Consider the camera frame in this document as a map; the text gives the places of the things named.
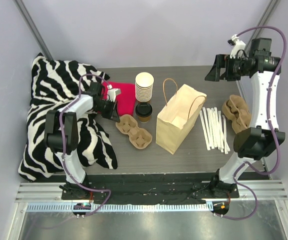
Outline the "brown paper coffee cup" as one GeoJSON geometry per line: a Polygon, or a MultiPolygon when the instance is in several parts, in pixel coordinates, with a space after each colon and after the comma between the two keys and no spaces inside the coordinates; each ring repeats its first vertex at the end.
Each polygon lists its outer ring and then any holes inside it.
{"type": "Polygon", "coordinates": [[[137,115],[138,117],[138,120],[141,122],[141,123],[146,123],[148,122],[150,119],[151,119],[151,114],[147,114],[147,115],[137,115]]]}

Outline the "black plastic cup lid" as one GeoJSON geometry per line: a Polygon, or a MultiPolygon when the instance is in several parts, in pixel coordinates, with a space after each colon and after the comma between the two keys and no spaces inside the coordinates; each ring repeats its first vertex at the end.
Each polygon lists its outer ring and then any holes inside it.
{"type": "Polygon", "coordinates": [[[135,113],[142,118],[146,118],[152,114],[152,106],[147,102],[139,103],[135,108],[135,113]]]}

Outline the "brown pulp cup carrier single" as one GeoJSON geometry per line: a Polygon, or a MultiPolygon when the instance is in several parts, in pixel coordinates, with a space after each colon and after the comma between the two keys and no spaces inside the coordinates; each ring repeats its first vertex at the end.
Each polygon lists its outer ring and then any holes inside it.
{"type": "Polygon", "coordinates": [[[128,136],[135,148],[143,150],[152,142],[152,135],[144,128],[140,128],[133,116],[125,114],[119,118],[120,122],[116,122],[115,126],[122,134],[128,136]]]}

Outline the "brown paper bag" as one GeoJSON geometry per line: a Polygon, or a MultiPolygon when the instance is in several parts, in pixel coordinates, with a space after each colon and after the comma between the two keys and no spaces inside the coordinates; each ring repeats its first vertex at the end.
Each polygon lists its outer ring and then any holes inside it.
{"type": "Polygon", "coordinates": [[[166,104],[157,115],[156,144],[174,154],[194,127],[207,95],[187,84],[176,87],[170,99],[165,90],[163,94],[166,104]]]}

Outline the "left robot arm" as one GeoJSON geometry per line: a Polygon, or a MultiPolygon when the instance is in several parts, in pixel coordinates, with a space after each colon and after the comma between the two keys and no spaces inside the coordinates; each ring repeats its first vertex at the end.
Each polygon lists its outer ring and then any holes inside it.
{"type": "Polygon", "coordinates": [[[83,200],[91,192],[77,153],[77,121],[87,111],[94,109],[103,118],[119,122],[116,98],[120,94],[121,89],[113,88],[110,84],[105,87],[92,82],[88,90],[79,90],[77,97],[67,106],[47,112],[44,144],[61,160],[66,175],[66,183],[60,186],[64,195],[83,200]],[[104,94],[105,88],[108,88],[107,94],[104,94]]]}

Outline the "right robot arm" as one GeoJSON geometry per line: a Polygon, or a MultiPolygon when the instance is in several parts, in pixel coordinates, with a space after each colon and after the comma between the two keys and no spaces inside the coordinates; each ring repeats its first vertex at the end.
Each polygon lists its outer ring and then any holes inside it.
{"type": "Polygon", "coordinates": [[[237,35],[228,43],[230,54],[218,54],[206,81],[239,81],[249,77],[253,88],[253,105],[250,126],[236,134],[234,153],[228,162],[212,176],[207,190],[216,198],[226,197],[237,190],[236,180],[253,163],[280,151],[285,132],[279,131],[276,115],[277,86],[280,79],[282,57],[271,53],[270,38],[256,38],[245,53],[246,44],[237,35]]]}

